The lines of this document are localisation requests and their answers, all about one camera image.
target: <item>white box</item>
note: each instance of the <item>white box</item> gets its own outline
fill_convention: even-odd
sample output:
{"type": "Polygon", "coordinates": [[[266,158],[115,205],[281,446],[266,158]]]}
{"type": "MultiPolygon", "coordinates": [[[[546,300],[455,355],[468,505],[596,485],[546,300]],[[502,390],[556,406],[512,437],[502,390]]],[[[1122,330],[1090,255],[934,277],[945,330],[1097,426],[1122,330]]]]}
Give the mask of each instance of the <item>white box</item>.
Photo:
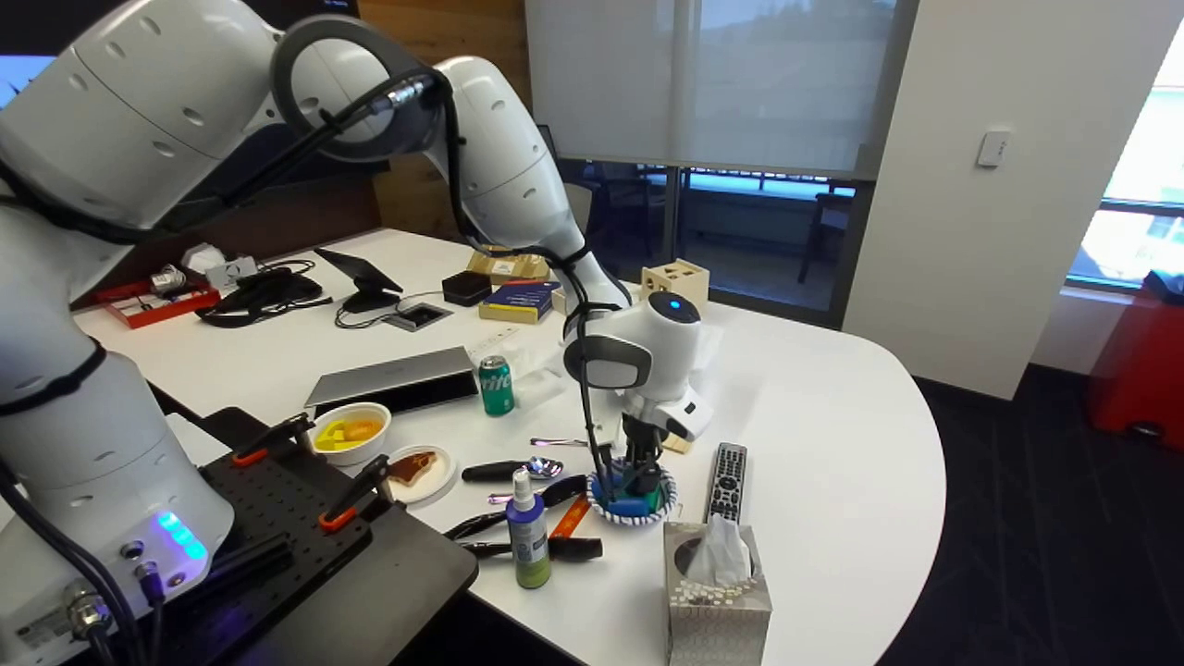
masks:
{"type": "Polygon", "coordinates": [[[745,586],[697,586],[685,581],[693,564],[693,544],[702,538],[702,525],[667,522],[661,525],[661,558],[667,558],[667,622],[670,622],[670,666],[760,666],[765,657],[765,632],[775,617],[768,586],[756,538],[745,525],[739,538],[752,553],[752,581],[745,586]]]}

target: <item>black chair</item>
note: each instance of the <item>black chair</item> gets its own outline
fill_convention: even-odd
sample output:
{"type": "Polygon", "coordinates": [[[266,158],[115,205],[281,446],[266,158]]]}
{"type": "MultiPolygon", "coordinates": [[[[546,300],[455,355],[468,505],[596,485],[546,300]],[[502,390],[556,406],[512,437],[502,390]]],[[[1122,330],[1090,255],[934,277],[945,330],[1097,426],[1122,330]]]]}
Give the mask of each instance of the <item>black chair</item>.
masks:
{"type": "Polygon", "coordinates": [[[838,198],[838,192],[814,198],[814,218],[812,218],[812,239],[808,239],[799,281],[812,277],[812,262],[830,255],[833,239],[841,239],[841,241],[846,239],[851,214],[856,214],[856,199],[851,198],[838,198]]]}

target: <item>blue light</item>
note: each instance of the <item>blue light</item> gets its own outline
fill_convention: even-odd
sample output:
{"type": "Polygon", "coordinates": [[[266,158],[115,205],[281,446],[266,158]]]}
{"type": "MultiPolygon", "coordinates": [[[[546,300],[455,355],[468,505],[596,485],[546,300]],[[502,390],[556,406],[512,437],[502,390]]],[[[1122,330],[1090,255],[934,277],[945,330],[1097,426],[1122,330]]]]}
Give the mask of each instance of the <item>blue light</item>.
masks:
{"type": "Polygon", "coordinates": [[[201,544],[175,511],[157,516],[157,525],[186,553],[186,558],[194,564],[212,558],[206,544],[201,544]]]}

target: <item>window blind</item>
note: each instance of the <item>window blind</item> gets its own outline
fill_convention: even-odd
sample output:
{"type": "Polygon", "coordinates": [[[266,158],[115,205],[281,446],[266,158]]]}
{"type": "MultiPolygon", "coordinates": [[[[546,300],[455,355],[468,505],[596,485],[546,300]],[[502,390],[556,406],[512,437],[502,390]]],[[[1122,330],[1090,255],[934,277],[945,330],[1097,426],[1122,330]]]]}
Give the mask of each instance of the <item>window blind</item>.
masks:
{"type": "Polygon", "coordinates": [[[899,15],[897,0],[524,0],[532,112],[576,158],[872,178],[899,15]]]}

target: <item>remote control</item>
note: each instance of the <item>remote control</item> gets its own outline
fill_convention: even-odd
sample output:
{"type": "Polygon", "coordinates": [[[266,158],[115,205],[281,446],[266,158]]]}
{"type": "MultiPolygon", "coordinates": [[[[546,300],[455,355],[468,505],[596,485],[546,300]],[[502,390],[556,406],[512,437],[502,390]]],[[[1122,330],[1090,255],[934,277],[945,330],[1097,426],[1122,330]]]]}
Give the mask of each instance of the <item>remote control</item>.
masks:
{"type": "Polygon", "coordinates": [[[712,516],[734,517],[739,522],[739,505],[745,505],[745,463],[746,463],[746,447],[739,446],[719,446],[713,463],[712,463],[712,479],[707,479],[707,511],[702,522],[712,516]]]}

